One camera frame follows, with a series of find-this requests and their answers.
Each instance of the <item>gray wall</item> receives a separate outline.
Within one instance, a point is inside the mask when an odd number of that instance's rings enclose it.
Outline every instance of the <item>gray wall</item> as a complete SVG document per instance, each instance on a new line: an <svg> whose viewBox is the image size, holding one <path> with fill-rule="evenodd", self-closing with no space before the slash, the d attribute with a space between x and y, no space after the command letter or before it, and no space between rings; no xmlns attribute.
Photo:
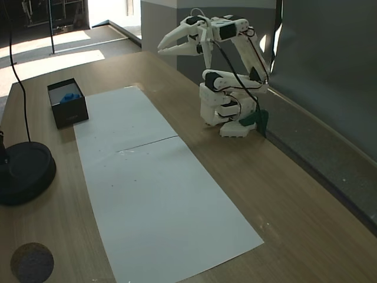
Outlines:
<svg viewBox="0 0 377 283"><path fill-rule="evenodd" d="M143 51L157 54L157 46L163 37L177 26L177 10L172 7L141 1L141 34ZM173 68L177 68L176 56L160 56Z"/></svg>
<svg viewBox="0 0 377 283"><path fill-rule="evenodd" d="M220 17L225 15L237 15L249 20L250 25L254 27L257 32L258 39L261 40L264 35L267 35L267 42L270 41L273 35L273 29L275 24L275 10L274 9L262 9L262 8L201 8L205 15L209 18ZM177 10L177 25L182 19L190 15L191 9L178 9ZM235 69L241 74L247 74L246 69L241 61L239 53L236 47L231 42L224 42L221 47L225 50L226 54L230 58ZM272 44L267 44L266 50L263 54L265 60L270 62L272 53ZM179 56L177 59L177 69L186 77L191 79L194 83L200 84L203 81L201 76L205 70L204 58L198 57L186 57ZM221 53L215 47L213 51L212 69L230 71L227 63L222 57Z"/></svg>
<svg viewBox="0 0 377 283"><path fill-rule="evenodd" d="M270 84L377 161L376 0L286 1Z"/></svg>

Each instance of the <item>wooden table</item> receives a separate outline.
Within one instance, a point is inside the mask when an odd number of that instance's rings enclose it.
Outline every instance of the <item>wooden table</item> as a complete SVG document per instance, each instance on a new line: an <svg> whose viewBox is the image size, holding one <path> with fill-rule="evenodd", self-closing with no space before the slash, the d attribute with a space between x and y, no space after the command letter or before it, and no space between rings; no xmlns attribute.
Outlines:
<svg viewBox="0 0 377 283"><path fill-rule="evenodd" d="M16 282L9 261L14 250L28 242L42 243L53 253L55 268L48 282L115 282L92 212L74 129L57 130L49 105L47 85L72 77L86 96L139 86L265 241L185 282L377 282L377 239L258 133L224 139L219 129L207 128L199 115L198 86L147 52L24 82L31 138L51 149L57 175L33 202L0 207L1 282ZM6 146L27 139L19 85L12 87L1 129Z"/></svg>

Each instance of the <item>black cable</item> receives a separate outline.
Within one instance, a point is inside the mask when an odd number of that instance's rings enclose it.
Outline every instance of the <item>black cable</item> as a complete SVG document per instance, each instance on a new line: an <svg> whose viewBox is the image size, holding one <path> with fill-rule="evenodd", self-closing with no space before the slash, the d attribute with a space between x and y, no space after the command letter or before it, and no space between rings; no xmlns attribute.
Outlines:
<svg viewBox="0 0 377 283"><path fill-rule="evenodd" d="M225 61L228 63L229 68L231 69L232 73L234 74L236 80L237 80L237 81L239 82L239 84L242 86L242 89L244 89L244 91L247 93L247 95L249 95L249 96L252 98L252 100L255 101L255 103L256 103L256 112L258 113L258 116L259 116L260 122L263 124L263 117L262 117L262 113L260 112L260 105L259 105L259 101L258 101L258 99L257 99L254 95L252 95L252 94L250 93L250 91L247 89L247 87L243 84L242 80L241 80L240 77L238 76L236 70L234 69L232 63L230 62L228 56L226 55L224 49L222 49L222 47L220 46L220 44L217 43L216 41L213 41L213 40L212 40L211 42L214 43L214 44L218 47L218 49L220 50L222 56L224 57Z"/></svg>
<svg viewBox="0 0 377 283"><path fill-rule="evenodd" d="M26 90L25 90L25 87L22 84L21 80L19 79L17 73L16 73L16 69L14 67L14 62L13 62L13 54L12 54L12 37L13 37L12 21L11 21L9 15L8 15L8 11L6 10L6 6L5 6L4 0L2 0L1 2L2 2L2 5L4 7L5 16L6 16L7 20L8 20L8 24L9 24L9 57L11 59L11 66L12 66L12 69L13 69L14 76L16 76L16 79L17 79L19 85L21 86L22 92L24 94L24 119L25 119L25 126L26 126L26 132L28 134L28 141L31 142L30 132L29 132L28 116L27 116L27 110L26 110L26 108L27 108L26 107Z"/></svg>
<svg viewBox="0 0 377 283"><path fill-rule="evenodd" d="M250 36L247 36L247 40L249 40L249 43L252 45L255 54L257 54L258 60L259 60L260 64L262 65L262 67L263 67L263 69L264 69L264 72L266 73L267 81L269 81L269 80L270 80L269 72L267 72L267 69L264 67L264 65L263 65L263 61L262 61L262 59L260 58L260 56L259 56L257 50L255 49L254 43L253 43L252 40L250 39Z"/></svg>
<svg viewBox="0 0 377 283"><path fill-rule="evenodd" d="M262 87L263 87L263 84L260 84L260 86L258 86L258 87L247 87L247 89L248 90L259 90ZM225 87L225 88L222 88L221 90L214 90L213 92L214 93L221 93L221 92L226 91L226 90L228 90L230 88L235 88L237 90L243 90L244 89L243 87Z"/></svg>
<svg viewBox="0 0 377 283"><path fill-rule="evenodd" d="M241 104L241 102L237 99L237 98L235 98L233 95L231 95L231 94L227 94L227 96L230 96L230 97L233 97L233 99L237 102L237 104L239 105L239 107L240 107L240 114L238 115L238 118L241 116L241 114L242 114L242 104Z"/></svg>

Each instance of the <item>white robotic arm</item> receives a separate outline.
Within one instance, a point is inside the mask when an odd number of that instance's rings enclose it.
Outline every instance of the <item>white robotic arm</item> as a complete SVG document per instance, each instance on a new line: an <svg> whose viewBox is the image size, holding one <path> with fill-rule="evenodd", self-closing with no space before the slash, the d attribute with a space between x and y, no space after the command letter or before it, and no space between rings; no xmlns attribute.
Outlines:
<svg viewBox="0 0 377 283"><path fill-rule="evenodd" d="M186 43L166 48L185 36ZM214 45L228 40L236 46L249 75L210 69ZM199 15L184 19L158 46L161 55L204 55L207 69L203 73L204 83L200 84L201 116L211 126L225 123L221 136L244 137L256 128L257 119L249 119L257 110L256 98L251 99L250 95L265 93L269 79L269 68L256 40L246 19L231 15L208 19Z"/></svg>

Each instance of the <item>black lamp base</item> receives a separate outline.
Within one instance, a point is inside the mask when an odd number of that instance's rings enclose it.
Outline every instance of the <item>black lamp base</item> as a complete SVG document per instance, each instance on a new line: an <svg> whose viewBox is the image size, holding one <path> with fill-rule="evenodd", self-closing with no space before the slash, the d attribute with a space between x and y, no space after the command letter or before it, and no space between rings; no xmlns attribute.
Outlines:
<svg viewBox="0 0 377 283"><path fill-rule="evenodd" d="M0 170L0 204L21 205L48 189L57 168L47 146L19 143L6 152L10 162Z"/></svg>

